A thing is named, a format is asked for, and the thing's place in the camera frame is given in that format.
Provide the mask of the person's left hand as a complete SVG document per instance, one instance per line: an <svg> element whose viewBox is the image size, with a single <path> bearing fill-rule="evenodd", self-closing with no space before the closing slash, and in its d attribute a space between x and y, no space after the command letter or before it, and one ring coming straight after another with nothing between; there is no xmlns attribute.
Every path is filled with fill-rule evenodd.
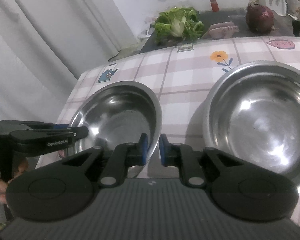
<svg viewBox="0 0 300 240"><path fill-rule="evenodd" d="M29 163L28 163L27 159L26 158L20 159L19 163L18 163L18 167L13 170L13 173L12 173L13 177L11 180L9 180L8 182L5 182L0 178L0 203L1 204L7 204L5 192L8 187L8 184L13 179L24 174L27 171L28 167L29 167Z"/></svg>

